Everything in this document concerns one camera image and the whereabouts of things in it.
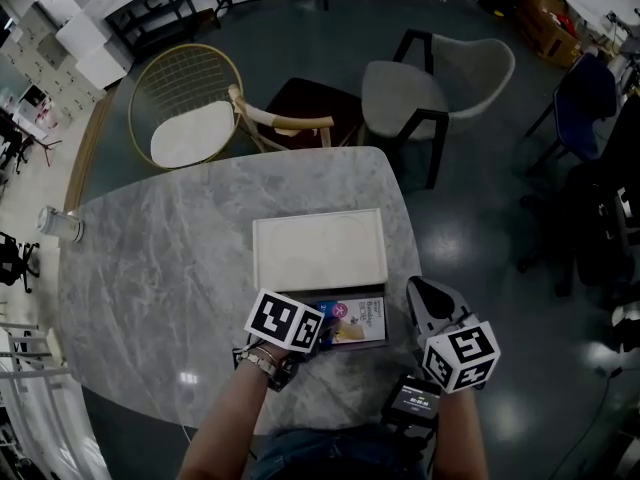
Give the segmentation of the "brown cardboard box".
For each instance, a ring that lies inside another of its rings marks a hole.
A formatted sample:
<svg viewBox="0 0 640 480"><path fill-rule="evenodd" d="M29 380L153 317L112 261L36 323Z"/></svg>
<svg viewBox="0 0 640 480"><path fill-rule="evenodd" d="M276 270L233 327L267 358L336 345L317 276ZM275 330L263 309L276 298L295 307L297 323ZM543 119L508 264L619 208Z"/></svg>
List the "brown cardboard box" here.
<svg viewBox="0 0 640 480"><path fill-rule="evenodd" d="M561 68L571 68L581 55L581 43L566 0L522 0L516 25L535 53Z"/></svg>

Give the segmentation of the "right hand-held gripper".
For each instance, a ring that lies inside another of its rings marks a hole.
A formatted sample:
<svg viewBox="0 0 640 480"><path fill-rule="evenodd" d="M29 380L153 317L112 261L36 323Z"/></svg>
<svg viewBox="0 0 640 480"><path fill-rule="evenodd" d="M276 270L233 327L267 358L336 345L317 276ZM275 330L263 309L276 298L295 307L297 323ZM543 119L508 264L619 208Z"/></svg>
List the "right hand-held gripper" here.
<svg viewBox="0 0 640 480"><path fill-rule="evenodd" d="M409 278L407 300L419 329L433 329L434 319L454 321L470 314L460 292L426 277ZM500 348L490 323L478 321L429 337L422 368L443 391L454 393L484 384L499 359Z"/></svg>

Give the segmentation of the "person's blue jeans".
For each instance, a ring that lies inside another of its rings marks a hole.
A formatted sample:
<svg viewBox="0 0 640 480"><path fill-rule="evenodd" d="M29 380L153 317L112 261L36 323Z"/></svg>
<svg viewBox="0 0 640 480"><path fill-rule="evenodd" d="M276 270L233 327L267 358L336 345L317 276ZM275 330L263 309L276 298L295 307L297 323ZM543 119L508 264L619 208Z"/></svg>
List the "person's blue jeans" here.
<svg viewBox="0 0 640 480"><path fill-rule="evenodd" d="M427 480L413 438L381 424L273 434L257 455L250 480Z"/></svg>

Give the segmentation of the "white and blue carton box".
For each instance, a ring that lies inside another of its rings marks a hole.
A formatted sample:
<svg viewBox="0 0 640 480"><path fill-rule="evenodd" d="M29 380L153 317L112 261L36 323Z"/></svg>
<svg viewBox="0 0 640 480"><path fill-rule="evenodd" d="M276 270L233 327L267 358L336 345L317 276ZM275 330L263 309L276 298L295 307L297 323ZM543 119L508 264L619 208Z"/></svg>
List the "white and blue carton box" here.
<svg viewBox="0 0 640 480"><path fill-rule="evenodd" d="M385 302L382 296L319 301L315 308L326 318L341 320L333 346L368 346L387 338Z"/></svg>

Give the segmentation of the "blue chair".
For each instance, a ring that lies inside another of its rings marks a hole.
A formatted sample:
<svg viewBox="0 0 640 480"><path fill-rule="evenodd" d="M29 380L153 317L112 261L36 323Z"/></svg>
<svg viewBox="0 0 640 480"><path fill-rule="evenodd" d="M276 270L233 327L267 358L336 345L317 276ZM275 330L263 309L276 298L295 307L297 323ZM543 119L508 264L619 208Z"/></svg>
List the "blue chair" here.
<svg viewBox="0 0 640 480"><path fill-rule="evenodd" d="M613 73L596 56L584 53L561 79L551 103L525 134L531 137L549 115L554 115L555 141L525 175L532 176L559 148L559 158L570 153L583 162L596 159L594 123L613 117L616 111Z"/></svg>

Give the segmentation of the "white tumbler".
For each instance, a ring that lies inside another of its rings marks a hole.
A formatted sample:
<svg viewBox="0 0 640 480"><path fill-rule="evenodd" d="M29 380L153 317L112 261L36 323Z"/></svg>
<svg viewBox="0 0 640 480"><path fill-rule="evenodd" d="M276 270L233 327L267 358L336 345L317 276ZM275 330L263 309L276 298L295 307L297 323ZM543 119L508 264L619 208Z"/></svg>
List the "white tumbler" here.
<svg viewBox="0 0 640 480"><path fill-rule="evenodd" d="M38 214L36 230L64 241L79 242L83 236L84 223L75 215L45 206Z"/></svg>

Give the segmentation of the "grey cardboard box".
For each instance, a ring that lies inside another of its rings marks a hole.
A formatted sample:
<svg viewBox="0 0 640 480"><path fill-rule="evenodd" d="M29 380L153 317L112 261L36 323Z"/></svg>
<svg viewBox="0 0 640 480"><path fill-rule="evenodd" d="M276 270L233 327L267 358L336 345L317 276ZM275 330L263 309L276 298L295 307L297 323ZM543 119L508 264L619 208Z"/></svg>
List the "grey cardboard box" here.
<svg viewBox="0 0 640 480"><path fill-rule="evenodd" d="M253 273L256 289L283 294L314 309L319 301L382 296L385 302L388 267L381 211L256 220ZM385 314L387 332L386 302ZM333 347L365 349L387 342L388 332L384 342Z"/></svg>

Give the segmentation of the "wooden chair dark seat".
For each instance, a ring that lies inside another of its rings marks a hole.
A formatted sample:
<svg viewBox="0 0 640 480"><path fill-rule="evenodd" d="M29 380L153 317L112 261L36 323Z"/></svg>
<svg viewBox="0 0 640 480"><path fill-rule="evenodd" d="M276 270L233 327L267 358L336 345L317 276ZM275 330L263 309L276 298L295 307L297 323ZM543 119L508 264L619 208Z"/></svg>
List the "wooden chair dark seat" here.
<svg viewBox="0 0 640 480"><path fill-rule="evenodd" d="M289 79L267 107L251 105L240 88L228 89L234 111L262 152L344 147L360 142L361 100L302 78Z"/></svg>

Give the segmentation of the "wooden floor ramp strip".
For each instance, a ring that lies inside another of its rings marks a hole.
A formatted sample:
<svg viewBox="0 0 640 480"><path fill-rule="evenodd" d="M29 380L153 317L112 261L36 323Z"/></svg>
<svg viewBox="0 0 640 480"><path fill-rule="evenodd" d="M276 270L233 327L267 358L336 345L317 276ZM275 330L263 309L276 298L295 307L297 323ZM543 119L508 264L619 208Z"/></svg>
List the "wooden floor ramp strip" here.
<svg viewBox="0 0 640 480"><path fill-rule="evenodd" d="M119 82L115 82L107 87L104 98L95 105L90 115L71 170L63 204L65 212L75 210L81 204L92 157L119 85Z"/></svg>

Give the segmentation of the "black screen device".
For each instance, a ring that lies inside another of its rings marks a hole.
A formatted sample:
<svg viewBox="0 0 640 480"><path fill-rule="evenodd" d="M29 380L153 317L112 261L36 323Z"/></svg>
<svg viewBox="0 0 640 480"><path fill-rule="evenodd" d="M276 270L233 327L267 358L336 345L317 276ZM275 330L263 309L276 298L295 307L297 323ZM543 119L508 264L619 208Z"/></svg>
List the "black screen device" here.
<svg viewBox="0 0 640 480"><path fill-rule="evenodd" d="M440 395L438 384L402 375L381 410L382 421L402 427L434 428L438 420Z"/></svg>

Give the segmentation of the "beige locker cabinet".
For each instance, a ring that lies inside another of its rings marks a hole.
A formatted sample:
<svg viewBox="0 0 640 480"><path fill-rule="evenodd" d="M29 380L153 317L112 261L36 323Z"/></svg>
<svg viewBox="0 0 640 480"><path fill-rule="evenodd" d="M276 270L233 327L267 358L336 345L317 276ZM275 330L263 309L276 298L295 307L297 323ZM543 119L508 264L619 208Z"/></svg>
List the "beige locker cabinet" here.
<svg viewBox="0 0 640 480"><path fill-rule="evenodd" d="M77 60L56 37L57 29L32 4L0 47L4 57L71 120L90 111L106 94L77 68Z"/></svg>

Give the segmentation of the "black tripod stand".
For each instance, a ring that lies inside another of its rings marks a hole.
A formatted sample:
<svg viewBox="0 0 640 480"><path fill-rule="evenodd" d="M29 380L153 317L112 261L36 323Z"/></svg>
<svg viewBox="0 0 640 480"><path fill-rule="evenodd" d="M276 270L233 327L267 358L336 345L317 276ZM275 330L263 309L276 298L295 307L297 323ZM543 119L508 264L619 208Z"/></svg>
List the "black tripod stand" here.
<svg viewBox="0 0 640 480"><path fill-rule="evenodd" d="M43 152L44 152L44 156L45 156L45 161L48 167L51 166L51 158L50 158L50 153L54 150L54 148L61 144L62 141L61 140L54 140L52 142L46 143L43 142L42 140L38 139L37 137L35 137L33 134L30 133L24 133L24 140L22 142L22 146L20 149L20 153L19 153L19 159L23 162L26 163L26 157L25 157L25 153L27 151L28 148L37 145L39 146Z"/></svg>

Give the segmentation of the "person's left forearm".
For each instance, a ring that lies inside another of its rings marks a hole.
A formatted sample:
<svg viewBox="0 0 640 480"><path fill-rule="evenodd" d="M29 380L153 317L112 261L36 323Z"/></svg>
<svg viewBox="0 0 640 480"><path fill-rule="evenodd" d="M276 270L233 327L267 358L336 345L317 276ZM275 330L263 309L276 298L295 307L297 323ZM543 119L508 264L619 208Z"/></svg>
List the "person's left forearm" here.
<svg viewBox="0 0 640 480"><path fill-rule="evenodd" d="M242 361L192 438L179 480L241 480L268 377Z"/></svg>

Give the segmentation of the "person's right forearm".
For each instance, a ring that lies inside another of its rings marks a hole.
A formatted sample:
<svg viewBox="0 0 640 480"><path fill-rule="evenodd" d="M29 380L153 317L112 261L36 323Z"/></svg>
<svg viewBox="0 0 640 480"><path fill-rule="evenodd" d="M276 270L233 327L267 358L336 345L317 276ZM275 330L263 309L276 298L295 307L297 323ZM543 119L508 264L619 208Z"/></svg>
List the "person's right forearm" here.
<svg viewBox="0 0 640 480"><path fill-rule="evenodd" d="M489 480L471 388L444 394L440 399L432 480Z"/></svg>

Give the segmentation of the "black office chair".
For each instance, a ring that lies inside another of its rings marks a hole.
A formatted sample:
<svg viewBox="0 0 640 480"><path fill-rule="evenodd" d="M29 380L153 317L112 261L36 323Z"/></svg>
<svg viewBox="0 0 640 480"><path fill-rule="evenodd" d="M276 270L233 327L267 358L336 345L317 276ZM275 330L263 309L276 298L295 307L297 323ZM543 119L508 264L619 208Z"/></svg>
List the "black office chair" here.
<svg viewBox="0 0 640 480"><path fill-rule="evenodd" d="M520 205L538 217L543 238L518 260L519 272L557 259L557 296L569 296L578 277L604 290L609 311L640 301L640 95L624 103L598 159L573 167L550 198L528 194Z"/></svg>

